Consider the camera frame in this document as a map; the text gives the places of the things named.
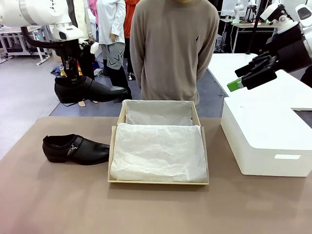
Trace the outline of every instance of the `black pole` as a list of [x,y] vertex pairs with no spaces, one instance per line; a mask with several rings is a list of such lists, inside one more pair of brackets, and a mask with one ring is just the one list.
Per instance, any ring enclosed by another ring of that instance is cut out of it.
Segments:
[[249,44],[249,47],[248,47],[248,50],[246,52],[246,55],[250,55],[250,51],[252,49],[252,46],[253,46],[253,42],[254,42],[254,36],[255,36],[255,33],[257,31],[257,27],[258,27],[258,23],[259,23],[259,20],[260,20],[260,15],[263,13],[263,11],[265,10],[265,6],[266,6],[266,3],[267,1],[266,0],[262,0],[260,2],[260,5],[259,5],[259,9],[258,9],[258,14],[255,18],[255,23],[254,23],[254,27],[253,27],[253,34],[252,34],[252,38],[250,40],[250,44]]

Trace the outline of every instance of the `leather shoe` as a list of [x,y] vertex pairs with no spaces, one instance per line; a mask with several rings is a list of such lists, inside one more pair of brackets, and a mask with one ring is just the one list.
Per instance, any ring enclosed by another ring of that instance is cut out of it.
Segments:
[[85,139],[79,135],[46,136],[43,152],[50,162],[67,161],[80,165],[95,165],[108,162],[109,145]]
[[121,87],[110,87],[89,77],[78,77],[72,83],[69,78],[55,79],[55,93],[61,103],[77,103],[84,99],[98,102],[113,101],[127,94],[128,91]]

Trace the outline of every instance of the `shoe strap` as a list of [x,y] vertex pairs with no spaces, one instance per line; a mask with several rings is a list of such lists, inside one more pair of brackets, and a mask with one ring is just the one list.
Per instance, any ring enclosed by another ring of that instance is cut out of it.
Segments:
[[77,149],[79,148],[79,146],[82,143],[82,141],[83,141],[83,137],[77,136],[77,139],[74,141],[74,143],[72,144],[70,150],[67,153],[68,157],[73,155],[77,151]]

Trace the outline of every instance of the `white plastic bin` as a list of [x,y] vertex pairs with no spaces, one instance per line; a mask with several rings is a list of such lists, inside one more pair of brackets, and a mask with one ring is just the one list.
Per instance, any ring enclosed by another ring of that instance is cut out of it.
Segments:
[[307,177],[312,129],[290,108],[224,100],[222,129],[244,175]]

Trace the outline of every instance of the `pink shirt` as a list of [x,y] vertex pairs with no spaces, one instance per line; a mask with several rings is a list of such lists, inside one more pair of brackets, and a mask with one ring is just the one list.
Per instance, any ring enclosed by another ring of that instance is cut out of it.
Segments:
[[90,7],[92,14],[96,17],[96,23],[98,25],[97,1],[98,0],[89,0],[89,7]]

